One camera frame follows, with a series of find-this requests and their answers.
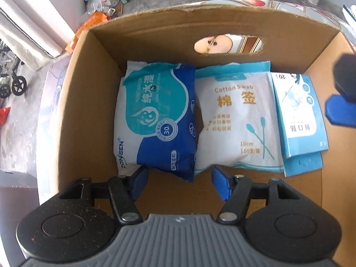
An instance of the metal screw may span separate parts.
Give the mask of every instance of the metal screw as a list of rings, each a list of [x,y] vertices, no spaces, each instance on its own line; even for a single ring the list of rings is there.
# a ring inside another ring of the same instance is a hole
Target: metal screw
[[[125,222],[133,222],[139,219],[139,215],[137,213],[129,212],[129,213],[124,213],[121,216],[121,219],[123,219]]]
[[[221,213],[219,217],[225,222],[232,222],[237,219],[237,215],[231,212]]]

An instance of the teal package seal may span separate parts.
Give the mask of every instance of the teal package seal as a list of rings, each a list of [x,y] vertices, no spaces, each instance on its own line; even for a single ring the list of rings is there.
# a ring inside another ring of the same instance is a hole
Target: teal package seal
[[[193,181],[195,67],[128,61],[114,125],[119,174],[144,165]]]

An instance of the white curtain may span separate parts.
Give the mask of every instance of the white curtain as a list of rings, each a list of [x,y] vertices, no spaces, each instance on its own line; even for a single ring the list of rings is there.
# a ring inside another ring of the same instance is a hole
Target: white curtain
[[[0,39],[33,71],[63,51],[13,0],[0,0]]]

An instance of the gray ribbed panel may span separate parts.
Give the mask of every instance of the gray ribbed panel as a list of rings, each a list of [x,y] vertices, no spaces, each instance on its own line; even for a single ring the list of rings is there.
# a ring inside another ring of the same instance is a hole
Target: gray ribbed panel
[[[23,267],[55,264],[29,259]],[[63,267],[336,267],[331,260],[281,263],[255,251],[238,228],[214,222],[210,215],[150,215],[121,229],[106,250]]]

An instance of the blue and white box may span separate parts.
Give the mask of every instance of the blue and white box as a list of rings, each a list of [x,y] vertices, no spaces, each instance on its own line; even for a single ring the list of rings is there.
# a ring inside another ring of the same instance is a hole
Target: blue and white box
[[[300,171],[293,170],[293,174],[321,168],[320,152],[328,150],[329,145],[323,115],[310,77],[304,74],[272,73],[272,80],[285,164],[288,165],[291,157],[319,152],[303,156],[303,163],[293,158],[291,161],[296,163],[289,165],[301,168]],[[320,158],[319,164],[315,164],[315,157]]]

